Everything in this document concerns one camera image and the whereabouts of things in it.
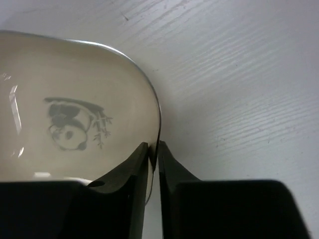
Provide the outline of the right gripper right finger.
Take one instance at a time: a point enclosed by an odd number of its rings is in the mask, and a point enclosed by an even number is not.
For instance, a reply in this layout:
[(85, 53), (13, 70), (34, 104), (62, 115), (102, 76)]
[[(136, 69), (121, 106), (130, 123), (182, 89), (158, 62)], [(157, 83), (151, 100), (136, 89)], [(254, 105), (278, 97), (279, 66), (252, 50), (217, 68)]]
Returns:
[(165, 239), (308, 239), (289, 189), (276, 180), (204, 181), (159, 143)]

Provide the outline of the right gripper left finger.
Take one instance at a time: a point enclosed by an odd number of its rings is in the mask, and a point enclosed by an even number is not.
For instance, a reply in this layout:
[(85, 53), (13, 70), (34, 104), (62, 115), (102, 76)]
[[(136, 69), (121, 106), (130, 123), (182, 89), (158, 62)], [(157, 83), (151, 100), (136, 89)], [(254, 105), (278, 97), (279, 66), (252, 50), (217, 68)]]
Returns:
[(0, 185), (3, 239), (140, 239), (143, 233), (149, 146), (84, 185), (76, 181)]

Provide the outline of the beige panda plate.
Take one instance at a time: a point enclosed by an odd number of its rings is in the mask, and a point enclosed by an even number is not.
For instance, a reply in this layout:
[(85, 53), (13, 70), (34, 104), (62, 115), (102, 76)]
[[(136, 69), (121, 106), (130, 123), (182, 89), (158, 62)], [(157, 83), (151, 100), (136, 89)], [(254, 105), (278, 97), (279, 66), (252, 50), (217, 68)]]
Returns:
[(150, 147), (152, 191), (161, 130), (156, 92), (127, 55), (100, 43), (0, 33), (0, 179), (92, 182)]

